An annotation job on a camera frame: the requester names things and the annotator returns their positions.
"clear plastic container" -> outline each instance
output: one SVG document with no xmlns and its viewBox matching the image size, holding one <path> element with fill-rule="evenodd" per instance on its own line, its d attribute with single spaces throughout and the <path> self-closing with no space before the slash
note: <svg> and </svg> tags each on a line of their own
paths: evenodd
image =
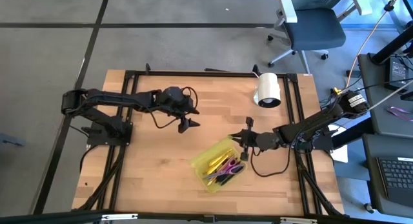
<svg viewBox="0 0 413 224">
<path fill-rule="evenodd" d="M 199 178 L 202 184 L 204 184 L 208 192 L 217 192 L 225 185 L 235 180 L 247 168 L 247 164 L 239 159 L 240 153 L 235 149 L 235 144 L 236 142 L 234 142 L 232 138 L 228 136 L 191 161 L 191 166 L 195 168 L 196 176 Z M 243 168 L 238 173 L 234 174 L 231 178 L 227 178 L 226 183 L 222 183 L 221 181 L 221 179 L 225 177 L 214 177 L 208 179 L 205 178 L 209 174 L 222 170 L 222 168 L 226 166 L 226 164 L 231 159 L 234 158 L 236 158 L 237 162 L 240 162 L 240 165 L 243 165 Z"/>
</svg>

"gray chair seat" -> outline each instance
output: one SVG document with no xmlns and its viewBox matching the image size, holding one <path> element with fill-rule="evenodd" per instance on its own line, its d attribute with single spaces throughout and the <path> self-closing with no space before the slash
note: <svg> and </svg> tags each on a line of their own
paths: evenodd
<svg viewBox="0 0 413 224">
<path fill-rule="evenodd" d="M 293 50 L 322 50 L 343 46 L 346 35 L 333 10 L 296 10 L 297 23 L 284 23 Z"/>
</svg>

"plastic bin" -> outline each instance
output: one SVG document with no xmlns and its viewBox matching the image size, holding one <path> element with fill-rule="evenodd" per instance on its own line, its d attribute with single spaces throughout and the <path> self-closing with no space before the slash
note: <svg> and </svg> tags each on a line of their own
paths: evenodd
<svg viewBox="0 0 413 224">
<path fill-rule="evenodd" d="M 232 140 L 232 138 L 228 136 L 225 139 L 222 139 L 220 142 L 216 143 L 214 146 L 212 146 L 208 150 L 201 153 L 198 157 L 194 158 L 191 161 L 191 166 L 195 168 L 196 176 L 199 178 L 202 184 L 204 184 L 205 189 L 208 192 L 211 192 L 211 193 L 217 192 L 218 190 L 220 190 L 221 188 L 225 187 L 227 184 L 235 180 L 247 168 L 247 164 L 244 161 L 241 161 L 239 159 L 240 153 L 235 149 L 234 147 L 235 144 L 236 143 Z M 219 160 L 222 160 L 222 158 L 219 160 L 217 158 L 219 158 L 222 155 L 227 155 L 227 154 L 228 154 L 228 158 L 230 156 L 234 156 L 238 161 L 240 161 L 240 163 L 244 166 L 243 169 L 237 174 L 234 174 L 234 176 L 223 185 L 220 185 L 220 183 L 217 183 L 216 178 L 215 178 L 215 181 L 213 182 L 210 182 L 210 179 L 205 179 L 205 176 L 207 176 L 208 170 L 211 169 L 210 163 L 213 162 L 214 160 L 216 160 L 219 163 Z"/>
</svg>

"keyboard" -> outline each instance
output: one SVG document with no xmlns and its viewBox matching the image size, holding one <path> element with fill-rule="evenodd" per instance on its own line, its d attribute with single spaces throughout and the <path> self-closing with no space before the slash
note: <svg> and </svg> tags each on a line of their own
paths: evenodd
<svg viewBox="0 0 413 224">
<path fill-rule="evenodd" d="M 413 207 L 413 159 L 377 158 L 377 162 L 387 198 Z"/>
</svg>

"chair base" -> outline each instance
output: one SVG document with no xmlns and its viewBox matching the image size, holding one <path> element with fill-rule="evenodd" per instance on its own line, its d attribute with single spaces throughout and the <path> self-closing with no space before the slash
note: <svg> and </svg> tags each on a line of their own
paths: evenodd
<svg viewBox="0 0 413 224">
<path fill-rule="evenodd" d="M 268 41 L 272 41 L 275 37 L 277 37 L 277 38 L 283 38 L 283 37 L 277 36 L 277 35 L 275 35 L 275 34 L 270 34 L 270 35 L 268 35 L 267 40 L 268 40 Z M 322 60 L 328 59 L 328 50 L 312 50 L 312 51 L 322 54 L 322 56 L 321 56 L 321 59 L 322 59 Z M 307 57 L 305 56 L 304 50 L 299 50 L 299 51 L 297 51 L 297 50 L 293 50 L 293 49 L 289 48 L 288 50 L 284 51 L 283 53 L 281 53 L 281 54 L 279 54 L 277 57 L 275 57 L 273 60 L 271 60 L 271 61 L 268 63 L 268 67 L 269 67 L 269 68 L 272 68 L 272 67 L 275 65 L 275 62 L 276 62 L 276 61 L 279 61 L 280 59 L 282 59 L 282 58 L 284 58 L 285 56 L 289 55 L 289 53 L 292 53 L 292 54 L 294 55 L 294 54 L 296 54 L 297 52 L 298 52 L 299 58 L 300 58 L 300 60 L 301 60 L 301 62 L 302 62 L 302 64 L 303 64 L 303 66 L 304 66 L 304 68 L 305 68 L 305 71 L 309 74 L 309 73 L 310 73 L 310 69 L 309 69 L 309 67 L 308 67 Z"/>
</svg>

